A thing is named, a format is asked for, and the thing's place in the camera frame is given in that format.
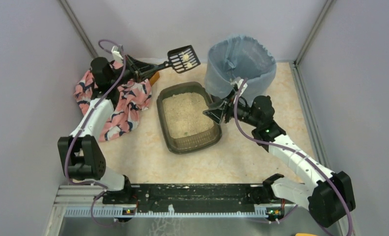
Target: litter scoop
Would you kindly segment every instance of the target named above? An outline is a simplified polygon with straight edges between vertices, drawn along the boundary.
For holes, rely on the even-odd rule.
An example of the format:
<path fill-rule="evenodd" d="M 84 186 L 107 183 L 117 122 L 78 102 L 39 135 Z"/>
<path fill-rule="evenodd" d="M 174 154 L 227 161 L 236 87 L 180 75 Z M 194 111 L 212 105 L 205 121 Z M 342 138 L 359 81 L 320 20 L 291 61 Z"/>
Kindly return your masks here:
<path fill-rule="evenodd" d="M 154 68 L 141 73 L 141 77 L 144 75 L 151 75 L 157 71 L 172 67 L 173 70 L 179 74 L 189 71 L 198 65 L 200 65 L 199 58 L 191 45 L 176 48 L 167 53 L 168 61 L 162 64 L 155 65 Z"/>

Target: wire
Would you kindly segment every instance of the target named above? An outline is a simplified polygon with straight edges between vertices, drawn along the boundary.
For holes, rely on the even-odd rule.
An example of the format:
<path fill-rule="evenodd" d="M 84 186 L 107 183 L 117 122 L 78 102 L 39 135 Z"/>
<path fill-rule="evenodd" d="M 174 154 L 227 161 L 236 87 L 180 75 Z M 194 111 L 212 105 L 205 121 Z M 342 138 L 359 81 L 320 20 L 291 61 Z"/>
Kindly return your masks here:
<path fill-rule="evenodd" d="M 247 102 L 247 100 L 246 100 L 244 97 L 240 97 L 240 99 L 242 99 L 242 100 L 244 101 L 244 105 L 245 105 L 246 107 L 248 107 L 248 102 Z"/>
<path fill-rule="evenodd" d="M 238 101 L 239 101 L 239 97 L 241 96 L 241 90 L 242 88 L 244 87 L 245 83 L 247 82 L 248 79 L 244 79 L 244 81 L 242 81 L 237 93 L 236 93 L 236 96 L 235 96 L 235 106 L 234 106 L 234 118 L 235 118 L 235 124 L 236 124 L 236 127 L 238 128 L 239 132 L 241 132 L 242 135 L 244 135 L 247 139 L 251 140 L 251 141 L 254 141 L 256 143 L 259 143 L 259 144 L 264 144 L 264 145 L 270 145 L 270 146 L 275 146 L 275 147 L 278 147 L 278 148 L 283 148 L 283 149 L 286 149 L 286 150 L 289 150 L 291 152 L 296 152 L 296 150 L 290 148 L 290 147 L 287 147 L 287 146 L 284 146 L 284 145 L 280 145 L 280 144 L 274 144 L 274 143 L 270 143 L 270 142 L 266 142 L 266 141 L 262 141 L 262 140 L 258 140 L 258 139 L 254 139 L 253 137 L 250 137 L 248 134 L 246 134 L 241 126 L 239 125 L 239 120 L 238 120 L 238 114 L 237 114 L 237 110 L 238 110 Z M 345 200 L 343 199 L 342 195 L 340 194 L 338 188 L 333 184 L 333 182 L 326 176 L 325 173 L 323 173 L 319 167 L 317 167 L 316 164 L 314 164 L 312 161 L 310 161 L 308 158 L 306 158 L 306 156 L 304 154 L 302 154 L 301 152 L 297 152 L 297 155 L 299 155 L 300 157 L 304 158 L 325 180 L 326 182 L 329 184 L 329 186 L 332 188 L 332 190 L 335 192 L 335 194 L 337 195 L 337 197 L 339 198 L 339 201 L 340 203 L 342 204 L 343 208 L 345 209 L 345 212 L 346 212 L 346 216 L 348 218 L 348 233 L 346 234 L 346 236 L 351 236 L 352 234 L 352 231 L 353 231 L 353 223 L 352 223 L 352 217 L 351 217 L 351 212 L 349 211 L 349 208 L 348 206 L 346 205 L 346 202 Z"/>
<path fill-rule="evenodd" d="M 286 220 L 287 217 L 288 217 L 289 215 L 291 215 L 291 214 L 294 212 L 294 210 L 297 209 L 297 207 L 299 207 L 299 205 L 295 205 L 287 214 L 284 215 L 283 218 L 281 218 L 280 220 L 278 220 L 278 223 L 281 223 L 281 222 L 283 222 L 284 220 Z M 272 223 L 274 222 L 274 221 L 269 221 L 269 220 L 267 220 L 266 218 L 264 218 L 264 220 L 253 220 L 253 219 L 247 219 L 247 220 L 248 220 L 248 221 L 252 221 L 252 222 L 258 222 L 258 223 L 266 223 L 266 224 L 272 224 Z"/>
<path fill-rule="evenodd" d="M 112 223 L 112 224 L 104 225 L 104 224 L 101 224 L 101 223 L 97 222 L 96 219 L 95 219 L 95 217 L 93 216 L 93 207 L 94 207 L 96 201 L 97 201 L 99 198 L 101 198 L 101 197 L 103 196 L 103 194 L 106 192 L 106 190 L 108 189 L 108 187 L 107 187 L 106 185 L 102 184 L 102 183 L 98 183 L 98 182 L 95 182 L 95 181 L 92 181 L 92 180 L 90 180 L 90 181 L 82 181 L 82 182 L 75 183 L 75 182 L 73 182 L 73 181 L 70 179 L 70 177 L 69 177 L 69 171 L 68 171 L 68 165 L 69 165 L 69 161 L 70 161 L 70 156 L 71 156 L 71 153 L 72 153 L 72 151 L 73 151 L 73 146 L 74 146 L 76 140 L 77 140 L 78 137 L 81 135 L 81 133 L 84 131 L 84 128 L 86 127 L 87 122 L 89 121 L 90 117 L 92 116 L 94 110 L 95 110 L 95 109 L 99 106 L 99 104 L 108 96 L 108 94 L 109 94 L 109 93 L 118 85 L 118 83 L 119 83 L 119 82 L 121 81 L 121 79 L 122 79 L 122 76 L 123 76 L 124 73 L 125 73 L 126 59 L 125 59 L 125 54 L 124 54 L 124 52 L 122 51 L 121 47 L 120 47 L 117 43 L 115 43 L 115 42 L 113 42 L 113 41 L 111 41 L 111 40 L 108 40 L 108 39 L 101 39 L 101 40 L 99 40 L 99 42 L 98 42 L 99 46 L 100 46 L 105 52 L 108 52 L 108 53 L 110 53 L 110 54 L 111 54 L 111 52 L 110 52 L 109 50 L 107 50 L 107 49 L 105 49 L 104 47 L 102 47 L 102 45 L 101 45 L 102 42 L 109 42 L 109 43 L 111 43 L 111 44 L 117 46 L 117 47 L 121 50 L 121 54 L 123 55 L 122 57 L 124 58 L 124 59 L 123 59 L 123 64 L 124 64 L 124 65 L 122 66 L 122 71 L 121 71 L 121 74 L 119 75 L 118 79 L 116 79 L 115 83 L 108 89 L 108 91 L 106 91 L 106 92 L 102 95 L 102 97 L 99 99 L 99 101 L 96 102 L 95 106 L 89 111 L 89 114 L 88 114 L 87 117 L 84 119 L 83 124 L 82 124 L 81 127 L 80 127 L 80 130 L 77 132 L 77 134 L 75 135 L 75 137 L 73 137 L 73 140 L 72 140 L 72 142 L 71 142 L 70 145 L 69 145 L 69 149 L 67 150 L 66 160 L 64 161 L 64 175 L 66 176 L 67 181 L 68 181 L 71 185 L 86 185 L 86 184 L 93 184 L 93 185 L 101 186 L 102 188 L 104 188 L 104 191 L 102 191 L 100 194 L 96 195 L 96 197 L 93 199 L 92 205 L 90 206 L 90 216 L 91 216 L 92 220 L 93 220 L 96 224 L 98 224 L 98 225 L 100 225 L 100 226 L 102 226 L 102 227 L 112 227 L 113 225 L 115 225 L 115 224 L 117 223 L 116 220 L 114 220 L 114 223 Z"/>
<path fill-rule="evenodd" d="M 138 198 L 136 196 L 133 196 L 137 200 L 137 204 L 135 205 L 134 214 L 137 212 L 138 209 Z"/>

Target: pink patterned cloth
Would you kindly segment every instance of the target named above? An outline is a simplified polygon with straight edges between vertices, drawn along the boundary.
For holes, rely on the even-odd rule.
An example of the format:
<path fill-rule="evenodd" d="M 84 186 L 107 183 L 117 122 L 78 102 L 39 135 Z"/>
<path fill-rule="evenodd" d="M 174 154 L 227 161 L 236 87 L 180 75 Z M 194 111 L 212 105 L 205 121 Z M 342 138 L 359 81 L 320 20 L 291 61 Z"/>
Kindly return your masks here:
<path fill-rule="evenodd" d="M 113 66 L 118 69 L 122 65 L 114 62 Z M 92 87 L 97 88 L 93 81 L 93 75 L 88 70 L 83 78 L 76 85 L 74 97 L 82 110 L 86 114 L 92 97 Z M 99 141 L 108 141 L 116 139 L 125 133 L 138 127 L 139 113 L 148 109 L 151 101 L 151 85 L 149 80 L 142 83 L 129 81 L 127 84 L 119 85 L 118 91 L 120 98 L 115 111 L 105 123 Z"/>

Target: white wall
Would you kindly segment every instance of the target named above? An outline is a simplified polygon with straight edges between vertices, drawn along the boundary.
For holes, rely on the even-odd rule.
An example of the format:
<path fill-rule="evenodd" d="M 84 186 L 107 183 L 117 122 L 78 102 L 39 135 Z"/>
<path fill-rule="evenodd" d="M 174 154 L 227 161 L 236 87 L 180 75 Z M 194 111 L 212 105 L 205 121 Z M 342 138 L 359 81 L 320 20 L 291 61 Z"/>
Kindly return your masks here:
<path fill-rule="evenodd" d="M 264 44 L 277 60 L 296 59 L 325 0 L 69 0 L 95 49 L 101 38 L 137 58 L 167 57 L 192 44 L 206 61 L 234 33 Z"/>
<path fill-rule="evenodd" d="M 90 60 L 56 0 L 0 0 L 0 236 L 43 234 Z"/>
<path fill-rule="evenodd" d="M 300 69 L 361 235 L 389 235 L 389 1 L 337 1 Z"/>

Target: blue trash bin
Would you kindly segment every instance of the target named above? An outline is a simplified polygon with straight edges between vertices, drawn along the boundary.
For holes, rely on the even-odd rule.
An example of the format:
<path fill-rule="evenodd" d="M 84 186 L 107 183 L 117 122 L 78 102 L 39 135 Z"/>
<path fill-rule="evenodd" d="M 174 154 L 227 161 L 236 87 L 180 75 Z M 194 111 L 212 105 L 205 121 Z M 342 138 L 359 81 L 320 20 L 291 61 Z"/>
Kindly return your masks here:
<path fill-rule="evenodd" d="M 220 98 L 229 95 L 237 77 L 248 78 L 243 97 L 251 105 L 276 76 L 276 60 L 256 39 L 236 36 L 214 45 L 208 53 L 206 91 Z"/>

